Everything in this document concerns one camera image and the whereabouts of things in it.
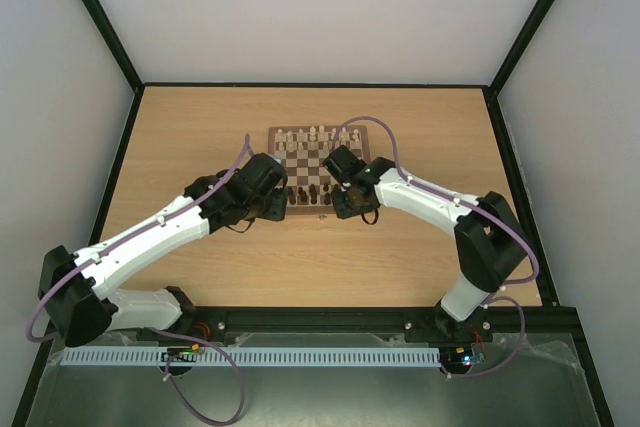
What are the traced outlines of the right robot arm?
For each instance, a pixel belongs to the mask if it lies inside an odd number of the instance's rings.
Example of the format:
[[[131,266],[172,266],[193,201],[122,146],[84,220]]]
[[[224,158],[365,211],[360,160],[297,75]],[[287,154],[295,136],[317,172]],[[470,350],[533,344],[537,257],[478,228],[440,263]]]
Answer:
[[[506,285],[528,258],[538,261],[506,199],[496,192],[483,197],[462,194],[414,177],[395,162],[378,157],[365,163],[347,147],[334,150],[323,166],[336,180],[332,192],[340,219],[397,209],[449,234],[455,241],[460,274],[438,303],[436,326],[445,337],[460,337],[471,314]]]

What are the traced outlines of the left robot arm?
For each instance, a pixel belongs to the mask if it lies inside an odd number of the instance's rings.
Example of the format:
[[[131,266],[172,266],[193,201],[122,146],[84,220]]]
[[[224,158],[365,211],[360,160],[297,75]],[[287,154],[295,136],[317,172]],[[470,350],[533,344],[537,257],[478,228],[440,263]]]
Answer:
[[[287,205],[282,160],[252,155],[243,166],[201,176],[156,214],[74,253],[46,253],[38,307],[64,344],[84,346],[110,330],[185,328],[194,313],[176,287],[125,291],[134,274],[177,248],[239,222],[279,222]]]

